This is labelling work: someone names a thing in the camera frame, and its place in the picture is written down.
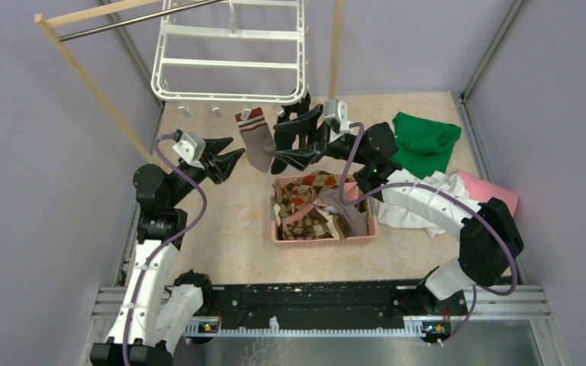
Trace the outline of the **grey orange striped sock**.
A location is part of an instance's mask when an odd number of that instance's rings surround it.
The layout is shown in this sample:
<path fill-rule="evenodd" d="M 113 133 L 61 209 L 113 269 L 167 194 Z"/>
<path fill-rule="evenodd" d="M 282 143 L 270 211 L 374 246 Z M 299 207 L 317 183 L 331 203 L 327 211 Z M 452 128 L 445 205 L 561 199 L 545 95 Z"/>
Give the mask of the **grey orange striped sock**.
<path fill-rule="evenodd" d="M 247 113 L 235 115 L 235 120 L 243 139 L 249 164 L 262 173 L 269 172 L 275 149 L 272 131 L 266 122 L 262 108 L 254 108 Z"/>

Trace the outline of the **white clip hanger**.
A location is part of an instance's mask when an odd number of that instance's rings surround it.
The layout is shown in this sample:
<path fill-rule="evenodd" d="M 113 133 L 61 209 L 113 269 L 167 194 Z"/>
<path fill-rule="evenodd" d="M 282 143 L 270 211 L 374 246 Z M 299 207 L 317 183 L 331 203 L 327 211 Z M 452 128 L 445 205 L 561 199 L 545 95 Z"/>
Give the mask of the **white clip hanger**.
<path fill-rule="evenodd" d="M 295 104 L 307 94 L 304 1 L 164 1 L 151 88 L 163 101 Z"/>

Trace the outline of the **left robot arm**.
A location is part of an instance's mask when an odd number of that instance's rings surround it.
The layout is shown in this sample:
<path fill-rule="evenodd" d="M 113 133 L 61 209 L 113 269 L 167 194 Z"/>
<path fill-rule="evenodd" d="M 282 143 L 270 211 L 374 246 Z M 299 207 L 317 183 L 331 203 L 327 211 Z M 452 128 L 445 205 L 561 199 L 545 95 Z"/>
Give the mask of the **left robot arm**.
<path fill-rule="evenodd" d="M 177 130 L 155 139 L 169 140 L 179 160 L 166 172 L 155 163 L 135 171 L 133 184 L 140 207 L 135 257 L 116 320 L 103 342 L 93 344 L 93 365 L 172 365 L 186 326 L 196 315 L 209 313 L 214 295 L 209 277 L 190 271 L 183 284 L 166 285 L 185 234 L 203 217 L 208 199 L 205 179 L 225 182 L 245 150 L 225 152 L 231 137 L 202 139 Z"/>

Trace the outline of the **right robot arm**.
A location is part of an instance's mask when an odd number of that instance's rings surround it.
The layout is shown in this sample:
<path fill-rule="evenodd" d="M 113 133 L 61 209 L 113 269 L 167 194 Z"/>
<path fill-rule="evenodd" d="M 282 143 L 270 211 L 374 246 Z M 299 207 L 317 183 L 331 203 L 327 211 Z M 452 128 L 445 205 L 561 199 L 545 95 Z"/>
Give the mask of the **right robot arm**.
<path fill-rule="evenodd" d="M 454 293 L 479 286 L 493 293 L 505 271 L 511 273 L 508 296 L 518 285 L 517 256 L 523 251 L 508 206 L 499 198 L 485 202 L 450 194 L 422 179 L 412 178 L 393 161 L 398 151 L 393 130 L 386 123 L 365 127 L 346 118 L 346 105 L 329 100 L 307 113 L 277 123 L 275 133 L 295 135 L 299 147 L 277 145 L 272 156 L 297 170 L 323 157 L 345 161 L 336 193 L 344 206 L 370 197 L 437 225 L 459 241 L 459 254 L 432 270 L 417 293 L 417 305 L 437 314 Z"/>

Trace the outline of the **black sock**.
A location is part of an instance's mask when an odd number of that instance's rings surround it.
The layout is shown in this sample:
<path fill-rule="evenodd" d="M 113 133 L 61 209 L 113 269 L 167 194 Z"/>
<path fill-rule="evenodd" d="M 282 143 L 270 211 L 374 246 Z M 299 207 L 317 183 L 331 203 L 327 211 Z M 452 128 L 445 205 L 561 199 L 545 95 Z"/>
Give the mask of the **black sock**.
<path fill-rule="evenodd" d="M 304 109 L 299 103 L 284 106 L 283 107 L 283 115 L 278 117 L 276 123 L 277 124 L 284 123 L 286 121 L 291 120 L 291 115 L 293 115 L 293 114 L 301 115 L 303 113 L 304 113 Z M 275 140 L 275 147 L 278 151 L 291 149 L 293 146 L 293 143 L 296 139 L 296 136 L 294 134 L 283 133 L 283 132 L 279 132 L 278 130 L 276 130 L 274 132 L 273 136 L 274 136 L 274 140 Z M 279 175 L 279 174 L 283 173 L 286 168 L 287 168 L 286 162 L 283 162 L 280 159 L 274 158 L 272 161 L 270 172 L 273 175 Z"/>
<path fill-rule="evenodd" d="M 300 149 L 307 145 L 307 137 L 305 135 L 307 132 L 306 117 L 311 109 L 311 102 L 311 95 L 307 91 L 302 99 L 292 107 L 292 112 L 295 114 L 295 118 L 292 117 L 291 119 L 296 120 L 294 131 L 298 138 L 298 147 Z"/>

